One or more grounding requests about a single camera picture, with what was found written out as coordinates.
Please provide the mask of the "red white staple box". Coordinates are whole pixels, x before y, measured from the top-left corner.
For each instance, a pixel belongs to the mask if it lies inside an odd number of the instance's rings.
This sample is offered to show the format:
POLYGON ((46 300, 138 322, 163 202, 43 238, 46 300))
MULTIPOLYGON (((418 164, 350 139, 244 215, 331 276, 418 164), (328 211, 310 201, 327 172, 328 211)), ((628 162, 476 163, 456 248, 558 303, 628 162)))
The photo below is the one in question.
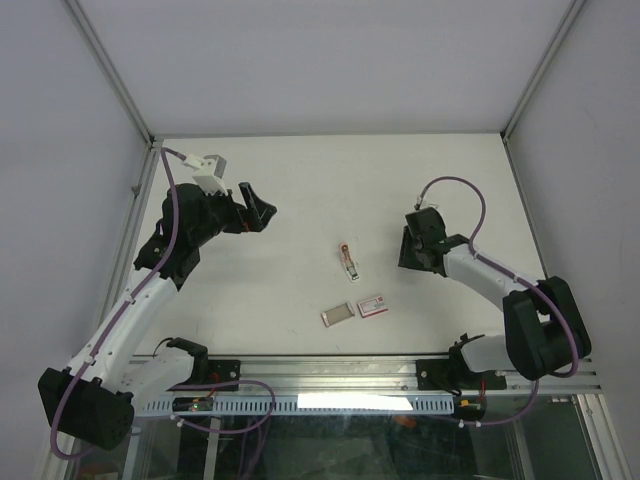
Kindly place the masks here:
POLYGON ((357 307, 362 318, 369 318, 388 311, 385 299, 382 296, 359 301, 357 307))

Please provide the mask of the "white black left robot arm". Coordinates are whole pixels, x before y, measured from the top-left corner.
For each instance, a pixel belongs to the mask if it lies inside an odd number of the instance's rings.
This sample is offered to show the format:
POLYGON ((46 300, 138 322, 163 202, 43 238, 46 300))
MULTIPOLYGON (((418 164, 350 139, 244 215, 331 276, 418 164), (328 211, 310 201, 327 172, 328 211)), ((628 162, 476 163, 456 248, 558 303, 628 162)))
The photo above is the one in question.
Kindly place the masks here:
POLYGON ((243 200, 237 203, 230 191, 207 194, 189 183, 169 188, 162 216, 107 318, 66 367, 48 368, 38 381, 52 445, 65 433, 112 450, 127 436, 135 413, 158 395, 212 380, 207 348, 180 337, 136 370, 128 366, 155 316, 198 265, 201 247, 221 233, 259 233, 276 214, 250 183, 240 183, 239 190, 243 200))

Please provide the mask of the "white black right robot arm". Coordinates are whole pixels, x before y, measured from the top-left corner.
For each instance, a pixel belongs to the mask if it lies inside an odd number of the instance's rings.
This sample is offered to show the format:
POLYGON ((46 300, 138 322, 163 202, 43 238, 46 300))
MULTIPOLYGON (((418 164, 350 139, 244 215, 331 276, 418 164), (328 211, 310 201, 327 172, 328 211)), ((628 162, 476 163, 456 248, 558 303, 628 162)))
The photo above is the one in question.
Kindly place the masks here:
POLYGON ((405 216, 398 266, 457 281, 503 315, 500 335, 463 335, 449 349, 448 378, 469 387, 487 371, 514 370, 535 381, 592 353, 592 342, 569 284, 558 276, 529 279, 470 249, 463 235, 449 236, 429 207, 405 216))

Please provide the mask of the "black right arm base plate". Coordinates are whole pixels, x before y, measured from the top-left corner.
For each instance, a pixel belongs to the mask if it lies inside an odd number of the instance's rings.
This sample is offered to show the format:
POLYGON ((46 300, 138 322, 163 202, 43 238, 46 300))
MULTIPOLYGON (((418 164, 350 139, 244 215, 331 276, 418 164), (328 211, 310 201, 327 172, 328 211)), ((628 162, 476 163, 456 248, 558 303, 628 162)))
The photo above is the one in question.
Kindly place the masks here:
POLYGON ((460 395, 463 390, 502 391, 507 388, 503 376, 495 371, 471 372, 449 358, 423 358, 415 361, 420 391, 441 390, 460 395))

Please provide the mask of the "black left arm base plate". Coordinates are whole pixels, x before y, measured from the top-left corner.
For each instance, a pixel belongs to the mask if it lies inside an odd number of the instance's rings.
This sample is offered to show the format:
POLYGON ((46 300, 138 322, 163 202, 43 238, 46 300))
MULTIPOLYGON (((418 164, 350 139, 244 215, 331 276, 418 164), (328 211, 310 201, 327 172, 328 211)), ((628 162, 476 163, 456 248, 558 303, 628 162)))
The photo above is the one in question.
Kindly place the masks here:
POLYGON ((235 392, 238 385, 228 382, 241 377, 241 361, 239 359, 210 358, 207 363, 197 361, 190 377, 171 387, 171 391, 183 391, 183 386, 191 390, 214 390, 214 392, 235 392))

